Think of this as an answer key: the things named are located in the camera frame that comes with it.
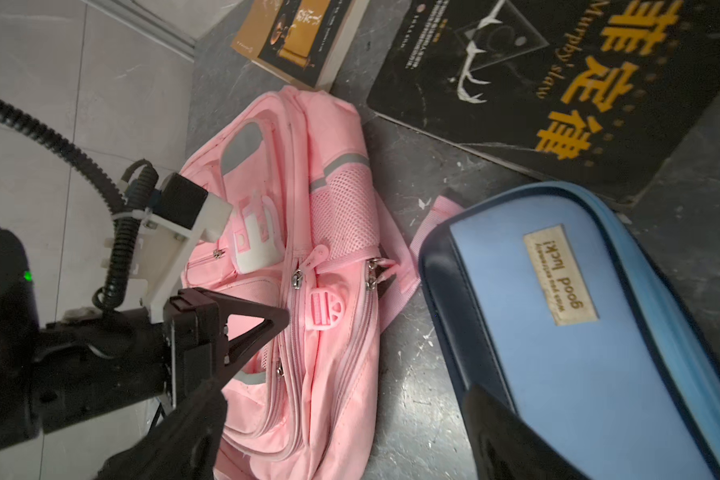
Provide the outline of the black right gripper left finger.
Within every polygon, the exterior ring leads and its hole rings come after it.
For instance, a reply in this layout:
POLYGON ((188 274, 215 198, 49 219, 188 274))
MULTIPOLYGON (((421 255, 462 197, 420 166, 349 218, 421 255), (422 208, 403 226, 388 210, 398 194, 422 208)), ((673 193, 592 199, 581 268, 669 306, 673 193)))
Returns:
POLYGON ((132 448, 109 458, 98 479, 212 479, 227 402, 206 380, 132 448))

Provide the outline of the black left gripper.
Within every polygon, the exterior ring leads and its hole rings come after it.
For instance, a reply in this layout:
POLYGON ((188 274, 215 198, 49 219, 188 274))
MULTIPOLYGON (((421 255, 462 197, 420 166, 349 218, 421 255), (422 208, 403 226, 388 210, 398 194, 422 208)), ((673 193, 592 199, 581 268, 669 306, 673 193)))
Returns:
POLYGON ((168 378, 160 403, 170 414, 216 373, 221 384, 232 379, 264 383, 267 367, 249 363, 289 325, 290 314, 208 289, 187 288, 168 299, 163 318, 168 378))

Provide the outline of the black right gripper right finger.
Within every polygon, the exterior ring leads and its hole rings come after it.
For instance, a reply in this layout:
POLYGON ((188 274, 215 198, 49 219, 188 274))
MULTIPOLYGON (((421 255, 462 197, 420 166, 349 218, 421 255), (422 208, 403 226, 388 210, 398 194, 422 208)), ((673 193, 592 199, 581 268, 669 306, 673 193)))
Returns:
POLYGON ((480 479, 584 479, 510 409, 473 385, 461 413, 480 479))

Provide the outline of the pink school backpack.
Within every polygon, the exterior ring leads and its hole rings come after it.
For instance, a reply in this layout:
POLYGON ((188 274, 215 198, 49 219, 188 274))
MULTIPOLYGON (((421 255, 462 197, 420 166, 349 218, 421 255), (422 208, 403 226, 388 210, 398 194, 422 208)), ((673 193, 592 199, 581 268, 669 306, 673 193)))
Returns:
POLYGON ((376 428, 380 336, 416 293, 438 197, 406 241, 377 194, 355 107, 293 87, 254 100, 184 177, 232 207, 181 280, 286 309, 289 324, 224 387, 218 479, 358 479, 376 428))

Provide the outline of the black book yellow lettering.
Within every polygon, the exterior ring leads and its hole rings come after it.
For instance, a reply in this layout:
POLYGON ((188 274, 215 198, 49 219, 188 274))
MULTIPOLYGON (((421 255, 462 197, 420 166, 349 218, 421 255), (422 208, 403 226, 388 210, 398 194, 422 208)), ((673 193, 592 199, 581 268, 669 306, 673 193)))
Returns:
POLYGON ((720 91, 720 1, 415 1, 379 116, 634 203, 720 91))

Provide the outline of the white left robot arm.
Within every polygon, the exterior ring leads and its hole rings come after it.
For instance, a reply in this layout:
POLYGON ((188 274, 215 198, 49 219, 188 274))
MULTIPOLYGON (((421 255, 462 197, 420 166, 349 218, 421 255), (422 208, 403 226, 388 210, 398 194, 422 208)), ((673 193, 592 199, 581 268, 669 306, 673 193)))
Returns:
POLYGON ((0 124, 41 145, 102 197, 114 239, 90 308, 42 324, 26 250, 0 227, 0 450, 159 397, 164 417, 127 460, 213 459, 223 387, 289 323, 288 312, 175 284, 231 206, 139 160, 112 180, 79 147, 0 99, 0 124))

